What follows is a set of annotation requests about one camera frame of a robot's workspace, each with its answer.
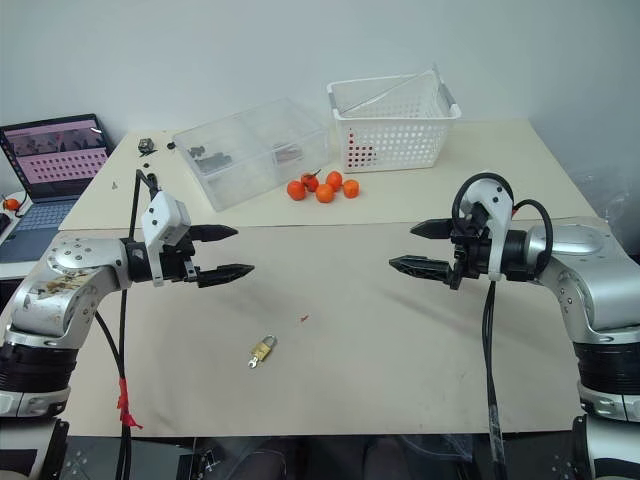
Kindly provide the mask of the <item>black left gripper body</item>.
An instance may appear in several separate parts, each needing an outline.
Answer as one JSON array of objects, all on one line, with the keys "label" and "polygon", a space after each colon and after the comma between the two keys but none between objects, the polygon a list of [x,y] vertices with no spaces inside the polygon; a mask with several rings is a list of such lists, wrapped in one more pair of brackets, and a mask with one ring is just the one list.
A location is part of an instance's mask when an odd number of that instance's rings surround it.
[{"label": "black left gripper body", "polygon": [[195,247],[189,234],[176,245],[165,244],[160,251],[163,279],[171,282],[196,282],[198,269],[192,262]]}]

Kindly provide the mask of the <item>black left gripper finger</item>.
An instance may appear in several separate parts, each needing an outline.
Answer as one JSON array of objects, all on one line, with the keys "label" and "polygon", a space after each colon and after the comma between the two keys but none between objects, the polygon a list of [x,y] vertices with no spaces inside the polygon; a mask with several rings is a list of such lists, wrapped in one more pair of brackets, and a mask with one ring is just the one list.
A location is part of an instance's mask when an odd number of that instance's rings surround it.
[{"label": "black left gripper finger", "polygon": [[199,288],[208,288],[231,283],[248,275],[254,269],[254,265],[234,263],[220,265],[214,270],[199,270],[197,273],[197,285]]},{"label": "black left gripper finger", "polygon": [[199,242],[216,242],[237,235],[235,228],[226,225],[193,225],[191,227],[191,240]]}]

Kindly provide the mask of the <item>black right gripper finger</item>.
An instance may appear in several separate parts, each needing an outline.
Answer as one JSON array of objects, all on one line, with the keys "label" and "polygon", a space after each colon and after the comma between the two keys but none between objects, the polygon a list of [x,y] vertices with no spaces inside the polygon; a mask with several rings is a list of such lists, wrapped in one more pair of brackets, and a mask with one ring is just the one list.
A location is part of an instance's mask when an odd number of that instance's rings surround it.
[{"label": "black right gripper finger", "polygon": [[446,285],[450,284],[453,272],[447,261],[432,260],[425,256],[403,255],[390,259],[388,263],[402,274]]},{"label": "black right gripper finger", "polygon": [[449,239],[453,231],[451,219],[429,219],[410,229],[410,233],[427,239]]}]

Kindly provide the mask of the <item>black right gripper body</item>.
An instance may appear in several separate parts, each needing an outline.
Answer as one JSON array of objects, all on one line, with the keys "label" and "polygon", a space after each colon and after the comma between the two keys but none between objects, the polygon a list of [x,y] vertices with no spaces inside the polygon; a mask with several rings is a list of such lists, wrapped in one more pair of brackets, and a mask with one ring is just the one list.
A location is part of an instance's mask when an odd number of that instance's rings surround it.
[{"label": "black right gripper body", "polygon": [[491,247],[488,220],[489,213],[475,202],[464,218],[453,221],[451,242],[455,246],[455,262],[450,275],[451,289],[457,290],[463,278],[478,279],[488,273]]}]

